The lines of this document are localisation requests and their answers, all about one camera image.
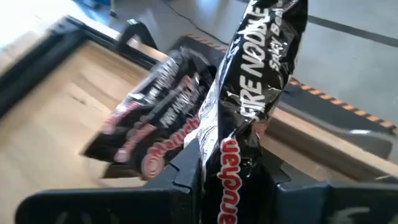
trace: wooden surface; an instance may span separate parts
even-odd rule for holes
[[[0,223],[11,223],[17,204],[40,190],[101,187],[96,177],[105,164],[78,154],[146,74],[96,44],[86,44],[2,119]],[[107,184],[135,187],[143,182]]]
[[[261,139],[261,145],[291,166],[316,180],[337,180],[346,183],[354,182],[354,180],[350,179],[349,177],[346,177],[345,175],[331,170],[323,164],[304,156],[303,154],[297,152],[294,148],[274,139],[273,137],[264,136]]]
[[[273,114],[273,119],[283,121],[290,128],[298,129],[303,133],[307,133],[317,141],[331,146],[336,151],[336,154],[341,154],[350,158],[352,161],[366,164],[367,166],[398,178],[398,166],[396,164],[381,159],[370,152],[366,152],[357,145],[351,144],[350,142],[345,141],[344,139],[341,139],[322,128],[319,128],[318,126],[315,126],[314,124],[311,124],[278,108],[276,108]],[[316,153],[322,153],[322,149],[317,150],[318,151]]]

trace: warning tape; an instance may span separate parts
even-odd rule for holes
[[[199,41],[199,42],[201,42],[203,44],[206,44],[206,45],[208,45],[210,47],[213,47],[214,49],[219,50],[219,51],[221,51],[223,53],[226,53],[226,51],[227,51],[227,49],[225,47],[222,47],[222,46],[219,46],[217,44],[214,44],[214,43],[212,43],[212,42],[210,42],[210,41],[208,41],[208,40],[206,40],[206,39],[204,39],[202,37],[196,36],[195,34],[188,34],[187,37],[190,37],[190,38],[192,38],[192,39],[194,39],[196,41]],[[307,91],[307,92],[309,92],[309,93],[311,93],[311,94],[313,94],[315,96],[319,96],[323,100],[327,100],[327,101],[333,103],[334,105],[340,106],[340,107],[344,108],[345,110],[350,111],[350,112],[352,112],[352,113],[354,113],[354,114],[356,114],[358,116],[362,116],[362,117],[364,117],[364,118],[366,118],[366,119],[368,119],[368,120],[370,120],[370,121],[372,121],[374,123],[380,124],[381,126],[391,130],[396,135],[398,135],[398,127],[395,126],[394,124],[392,124],[389,121],[385,121],[385,120],[383,120],[383,119],[381,119],[381,118],[379,118],[377,116],[374,116],[374,115],[371,115],[371,114],[367,113],[364,110],[358,109],[358,108],[354,107],[353,105],[349,105],[349,104],[347,104],[347,103],[345,103],[345,102],[343,102],[341,100],[337,100],[336,98],[334,98],[334,97],[332,97],[330,95],[327,95],[326,93],[323,93],[320,90],[317,90],[317,89],[312,88],[312,87],[310,87],[308,85],[300,83],[297,80],[291,79],[289,81],[289,83],[291,85],[293,85],[293,86],[299,86],[302,90]]]

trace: black cable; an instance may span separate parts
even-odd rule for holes
[[[164,2],[164,4],[167,5],[167,7],[169,7],[171,10],[173,10],[173,12],[176,13],[178,16],[180,16],[180,17],[186,19],[188,22],[190,22],[196,29],[200,30],[201,32],[204,32],[205,34],[207,34],[207,35],[209,35],[210,37],[216,39],[217,41],[221,42],[222,44],[229,45],[229,43],[224,42],[224,41],[220,40],[219,38],[217,38],[216,36],[214,36],[213,34],[211,34],[211,33],[207,32],[207,31],[205,31],[205,30],[199,28],[194,22],[192,22],[192,20],[191,20],[190,18],[188,18],[188,17],[186,17],[186,16],[184,16],[184,15],[178,13],[171,5],[167,2],[167,0],[163,0],[163,2]]]

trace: black plastic bracket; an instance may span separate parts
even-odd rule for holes
[[[271,224],[394,223],[398,186],[384,183],[319,182],[264,150]]]
[[[19,205],[16,223],[197,224],[201,186],[198,147],[198,141],[192,141],[143,187],[49,190],[30,196]]]
[[[145,25],[141,23],[139,27],[143,28]],[[107,49],[114,49],[115,46],[113,37],[71,16],[53,26],[51,33],[42,40],[41,44],[0,75],[0,118],[87,41],[93,41]],[[119,45],[116,45],[119,46],[119,54],[122,57],[145,69],[150,70],[158,62],[150,55],[127,44],[118,43]]]
[[[119,36],[119,40],[116,42],[114,50],[116,52],[122,52],[123,48],[125,48],[127,45],[127,42],[134,36],[138,36],[141,43],[157,50],[155,41],[152,38],[147,26],[135,19],[129,19],[127,21],[127,26],[123,33]]]

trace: concrete floor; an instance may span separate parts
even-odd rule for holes
[[[180,36],[192,33],[217,40],[176,15],[163,0],[117,0],[119,19],[111,21],[108,8],[91,17],[122,30],[135,18],[151,31],[159,49],[166,51]],[[180,14],[223,42],[230,42],[246,3],[236,0],[168,0]],[[398,39],[398,2],[382,0],[310,0],[309,14],[329,21]],[[301,82],[398,124],[398,48],[308,23],[295,77]]]

